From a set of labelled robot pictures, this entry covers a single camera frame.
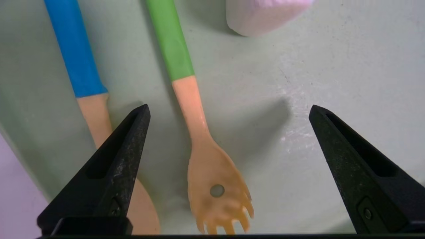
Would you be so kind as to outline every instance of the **fork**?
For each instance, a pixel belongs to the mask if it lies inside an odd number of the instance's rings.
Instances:
[[[222,226],[234,234],[239,221],[249,230],[251,195],[230,157],[208,130],[198,84],[173,0],[147,0],[158,42],[174,92],[189,129],[192,153],[187,171],[190,209],[200,232],[217,234]]]

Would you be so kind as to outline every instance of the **scratched surface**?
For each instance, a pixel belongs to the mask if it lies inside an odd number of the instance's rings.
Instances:
[[[317,0],[257,38],[227,28],[223,0],[176,3],[211,133],[251,190],[252,233],[354,231],[308,121],[313,104],[425,182],[425,1]],[[113,125],[150,107],[139,178],[163,232],[198,233],[188,132],[144,2],[80,7]],[[48,199],[95,151],[41,0],[0,3],[0,124]]]

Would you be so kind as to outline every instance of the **pink object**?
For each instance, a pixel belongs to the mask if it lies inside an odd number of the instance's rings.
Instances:
[[[244,36],[259,36],[290,21],[314,0],[226,0],[227,24]]]

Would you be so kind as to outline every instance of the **utensil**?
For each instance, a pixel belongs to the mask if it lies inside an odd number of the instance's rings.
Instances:
[[[75,97],[96,148],[112,133],[102,85],[77,0],[45,0]],[[127,217],[133,235],[160,233],[159,219],[147,191],[136,179]]]
[[[241,173],[208,130],[174,1],[147,0],[147,6],[192,140],[187,180],[197,227],[205,233],[206,224],[208,233],[216,234],[217,226],[222,226],[227,234],[234,234],[233,222],[239,220],[247,232],[249,221],[244,211],[254,216],[251,196]],[[215,194],[217,188],[222,192]]]

